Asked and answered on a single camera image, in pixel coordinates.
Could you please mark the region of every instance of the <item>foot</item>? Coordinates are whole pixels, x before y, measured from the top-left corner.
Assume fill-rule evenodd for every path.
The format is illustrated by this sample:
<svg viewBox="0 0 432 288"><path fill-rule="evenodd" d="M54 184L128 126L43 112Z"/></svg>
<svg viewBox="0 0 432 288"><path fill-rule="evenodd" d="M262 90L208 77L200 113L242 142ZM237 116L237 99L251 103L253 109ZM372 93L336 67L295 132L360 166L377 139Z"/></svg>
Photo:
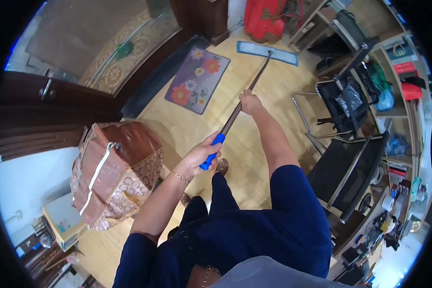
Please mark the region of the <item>foot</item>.
<svg viewBox="0 0 432 288"><path fill-rule="evenodd" d="M181 203L184 205L184 207L187 207L187 205L189 205L191 198L189 195L187 195L186 193L183 193L181 196Z"/></svg>
<svg viewBox="0 0 432 288"><path fill-rule="evenodd" d="M225 160L224 158L222 158L221 160L219 160L219 162L216 166L215 173L219 172L223 176L225 176L225 174L227 173L227 170L229 170L229 162L227 160Z"/></svg>

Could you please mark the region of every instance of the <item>mop handle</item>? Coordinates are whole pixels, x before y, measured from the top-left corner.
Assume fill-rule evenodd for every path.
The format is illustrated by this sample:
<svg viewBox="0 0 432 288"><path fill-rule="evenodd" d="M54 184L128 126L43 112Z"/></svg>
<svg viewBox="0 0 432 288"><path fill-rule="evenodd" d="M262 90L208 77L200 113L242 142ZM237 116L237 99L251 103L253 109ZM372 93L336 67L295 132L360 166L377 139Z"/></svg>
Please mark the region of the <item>mop handle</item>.
<svg viewBox="0 0 432 288"><path fill-rule="evenodd" d="M269 62L271 56L272 56L272 51L269 50L269 56L267 57L266 63L264 63L264 66L261 68L261 70L256 75L256 77L254 78L254 80L251 83L251 85L248 87L248 89L250 91L253 90L254 85L256 85L256 82L258 82L258 79L261 76L261 74L264 71L264 69L266 68L267 63ZM237 105L237 107L235 108L234 112L232 112L232 114L230 115L230 117L227 120L226 124L222 128L221 132L216 136L216 138L213 140L213 143L211 145L216 145L217 143L223 143L224 142L224 140L226 139L227 133L229 132L230 128L232 127L232 124L234 123L235 119L237 118L237 116L238 116L238 114L240 113L241 110L242 110L242 102L239 102L238 105ZM210 167L211 162L213 161L213 159L215 157L216 157L216 153L209 155L208 158L205 160L205 162L203 162L202 164L200 164L200 168L202 168L203 170L208 170L208 168Z"/></svg>

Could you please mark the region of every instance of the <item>black chair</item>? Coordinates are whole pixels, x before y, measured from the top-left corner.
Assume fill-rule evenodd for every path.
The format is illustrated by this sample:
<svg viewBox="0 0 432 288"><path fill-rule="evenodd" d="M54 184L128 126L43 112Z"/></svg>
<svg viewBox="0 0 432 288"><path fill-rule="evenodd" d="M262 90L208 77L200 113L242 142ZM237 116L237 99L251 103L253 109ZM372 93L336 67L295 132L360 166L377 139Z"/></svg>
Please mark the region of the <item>black chair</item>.
<svg viewBox="0 0 432 288"><path fill-rule="evenodd" d="M307 176L321 205L342 223L346 223L365 194L388 139L388 132L356 140L333 137Z"/></svg>
<svg viewBox="0 0 432 288"><path fill-rule="evenodd" d="M310 136L316 138L316 136L314 136L311 130L309 129L309 126L307 124L307 121L305 120L301 108L295 99L295 96L297 94L313 94L313 95L318 95L320 96L320 98L323 99L328 111L330 112L331 117L318 119L318 125L324 123L333 123L334 128L338 131L338 134L340 135L349 134L348 135L349 137L353 135L355 138L357 138L357 131L360 129L360 126L363 124L363 122L365 121L368 115L367 111L369 105L377 101L368 103L362 91L362 88L355 80L355 78L352 76L350 71L352 68L355 68L357 66L363 66L364 69L366 69L363 60L367 56L368 52L378 42L379 42L379 37L376 36L371 39L368 39L366 42L361 43L360 49L355 53L351 61L344 67L344 69L339 74L334 75L333 80L321 81L316 83L315 88L317 92L301 91L293 94L293 102L296 108L299 110L303 122L308 130L308 134ZM350 100L346 95L346 93L342 92L347 85L350 85L353 89L357 91L357 93L360 96L360 100L362 101L362 104L359 107L357 107L357 109L355 110L350 108L351 107ZM350 114L349 117L346 115L343 108L341 108L340 104L336 101L336 98L338 98L340 95L342 95L342 97L344 98L346 106L349 107L348 109L348 113Z"/></svg>

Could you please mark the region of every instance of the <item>bracelet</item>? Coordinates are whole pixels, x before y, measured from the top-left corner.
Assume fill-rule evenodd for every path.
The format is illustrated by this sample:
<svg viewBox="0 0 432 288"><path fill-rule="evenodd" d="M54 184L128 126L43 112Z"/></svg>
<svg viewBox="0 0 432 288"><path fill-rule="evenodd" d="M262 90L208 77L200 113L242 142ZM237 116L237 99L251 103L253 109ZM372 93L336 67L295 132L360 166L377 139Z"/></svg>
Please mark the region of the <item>bracelet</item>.
<svg viewBox="0 0 432 288"><path fill-rule="evenodd" d="M190 180L186 179L184 176L181 176L174 171L171 171L171 173L174 174L174 176L178 177L179 179L184 180L184 182L190 183Z"/></svg>

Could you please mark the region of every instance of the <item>wooden door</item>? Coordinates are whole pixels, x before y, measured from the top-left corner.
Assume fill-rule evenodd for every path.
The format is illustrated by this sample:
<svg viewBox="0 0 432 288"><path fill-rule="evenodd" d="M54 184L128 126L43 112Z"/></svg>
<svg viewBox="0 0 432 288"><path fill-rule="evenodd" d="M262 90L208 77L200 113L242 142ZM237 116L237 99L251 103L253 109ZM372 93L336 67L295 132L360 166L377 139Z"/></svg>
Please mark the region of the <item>wooden door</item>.
<svg viewBox="0 0 432 288"><path fill-rule="evenodd" d="M76 147L93 123L120 121L120 110L112 95L104 92L5 72L0 86L0 161Z"/></svg>

